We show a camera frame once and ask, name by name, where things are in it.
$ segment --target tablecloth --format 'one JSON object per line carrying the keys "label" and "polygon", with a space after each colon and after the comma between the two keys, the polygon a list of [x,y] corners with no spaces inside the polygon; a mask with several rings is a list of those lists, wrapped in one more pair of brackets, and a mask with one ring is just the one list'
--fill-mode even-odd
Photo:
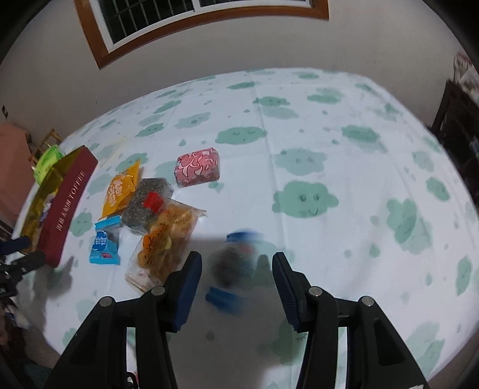
{"label": "tablecloth", "polygon": [[[479,231],[460,176],[427,129],[372,80],[320,69],[222,74],[152,92],[69,136],[98,166],[72,221],[61,263],[28,274],[19,304],[62,352],[97,300],[139,295],[124,280],[140,237],[121,233],[121,264],[88,256],[112,177],[136,160],[142,177],[165,177],[173,198],[207,211],[188,248],[204,260],[188,322],[169,336],[180,388],[295,387],[306,343],[285,319],[271,274],[284,251],[292,267],[335,297],[370,295],[427,378],[464,346],[479,321]],[[186,152],[214,147],[219,181],[178,188]],[[35,187],[15,228],[18,234]],[[208,258],[236,230],[261,235],[253,288],[240,315],[205,301]],[[344,386],[346,336],[339,331]],[[128,332],[134,365],[134,332]]]}

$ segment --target wooden window frame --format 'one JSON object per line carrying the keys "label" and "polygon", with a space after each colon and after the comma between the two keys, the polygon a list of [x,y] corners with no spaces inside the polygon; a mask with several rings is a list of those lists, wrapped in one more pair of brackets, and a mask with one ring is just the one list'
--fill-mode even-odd
{"label": "wooden window frame", "polygon": [[310,0],[310,3],[311,8],[265,5],[199,13],[150,30],[112,51],[108,51],[105,45],[95,15],[91,9],[90,0],[75,0],[75,7],[93,57],[95,58],[98,68],[101,69],[119,57],[149,42],[202,24],[252,16],[299,16],[329,20],[328,0]]}

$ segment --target pink furniture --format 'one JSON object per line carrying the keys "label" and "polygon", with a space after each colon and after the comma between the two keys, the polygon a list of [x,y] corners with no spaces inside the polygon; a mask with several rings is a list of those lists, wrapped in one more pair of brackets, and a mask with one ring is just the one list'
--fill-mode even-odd
{"label": "pink furniture", "polygon": [[0,219],[14,226],[34,183],[25,133],[0,124]]}

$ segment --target wall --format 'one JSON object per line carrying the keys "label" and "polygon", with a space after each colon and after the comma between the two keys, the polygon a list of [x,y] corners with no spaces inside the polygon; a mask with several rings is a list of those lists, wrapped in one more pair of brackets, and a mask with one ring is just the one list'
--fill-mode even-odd
{"label": "wall", "polygon": [[257,17],[145,45],[98,70],[72,0],[53,0],[0,65],[0,106],[38,141],[145,93],[216,73],[316,67],[367,75],[427,124],[462,51],[422,0],[330,0],[330,21]]}

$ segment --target blue candy wrapper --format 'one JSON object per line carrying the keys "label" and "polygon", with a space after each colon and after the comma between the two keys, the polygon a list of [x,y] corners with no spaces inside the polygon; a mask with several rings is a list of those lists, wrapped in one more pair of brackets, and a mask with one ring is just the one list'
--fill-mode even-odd
{"label": "blue candy wrapper", "polygon": [[120,216],[109,217],[95,223],[96,236],[91,247],[91,263],[100,265],[120,264],[120,257],[118,256],[120,227]]}

